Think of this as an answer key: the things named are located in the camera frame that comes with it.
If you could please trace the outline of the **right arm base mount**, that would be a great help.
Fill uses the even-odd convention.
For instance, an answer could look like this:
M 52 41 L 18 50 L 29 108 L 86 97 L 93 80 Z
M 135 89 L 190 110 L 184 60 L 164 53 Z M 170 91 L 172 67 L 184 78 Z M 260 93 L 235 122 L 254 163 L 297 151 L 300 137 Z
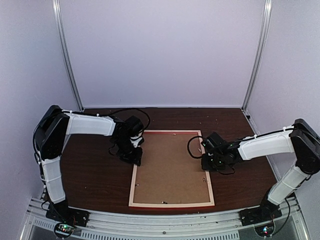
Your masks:
M 245 208 L 239 212 L 242 226 L 268 222 L 282 215 L 279 205 L 275 205 L 267 199 L 263 199 L 257 207 Z

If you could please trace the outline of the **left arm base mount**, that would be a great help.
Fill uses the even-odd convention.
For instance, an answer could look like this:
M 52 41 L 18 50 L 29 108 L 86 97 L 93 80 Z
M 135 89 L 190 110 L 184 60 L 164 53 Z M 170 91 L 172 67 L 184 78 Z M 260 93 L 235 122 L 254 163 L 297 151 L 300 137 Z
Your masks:
M 68 201 L 49 203 L 45 217 L 57 222 L 67 223 L 72 226 L 86 227 L 90 213 L 86 210 L 70 208 Z

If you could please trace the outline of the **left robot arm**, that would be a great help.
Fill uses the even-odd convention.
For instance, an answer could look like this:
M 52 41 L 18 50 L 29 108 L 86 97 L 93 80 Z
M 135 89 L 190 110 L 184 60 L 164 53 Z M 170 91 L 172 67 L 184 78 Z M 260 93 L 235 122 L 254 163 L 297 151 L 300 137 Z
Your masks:
M 110 137 L 113 146 L 117 147 L 116 156 L 120 160 L 140 166 L 143 154 L 141 144 L 144 142 L 143 133 L 146 128 L 134 115 L 121 120 L 113 112 L 105 115 L 86 114 L 51 105 L 34 129 L 32 144 L 53 215 L 61 222 L 67 222 L 72 218 L 63 187 L 60 164 L 67 136 Z

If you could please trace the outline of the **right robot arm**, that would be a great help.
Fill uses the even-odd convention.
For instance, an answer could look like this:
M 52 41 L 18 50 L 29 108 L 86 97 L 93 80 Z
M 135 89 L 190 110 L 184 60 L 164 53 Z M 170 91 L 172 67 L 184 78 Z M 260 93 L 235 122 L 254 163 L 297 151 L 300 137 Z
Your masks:
M 268 220 L 288 196 L 320 171 L 320 137 L 302 118 L 281 129 L 233 141 L 227 141 L 213 132 L 204 137 L 200 144 L 204 150 L 202 169 L 211 172 L 221 172 L 226 167 L 233 169 L 238 163 L 261 157 L 291 159 L 287 170 L 267 191 L 256 210 L 256 216 L 261 221 Z

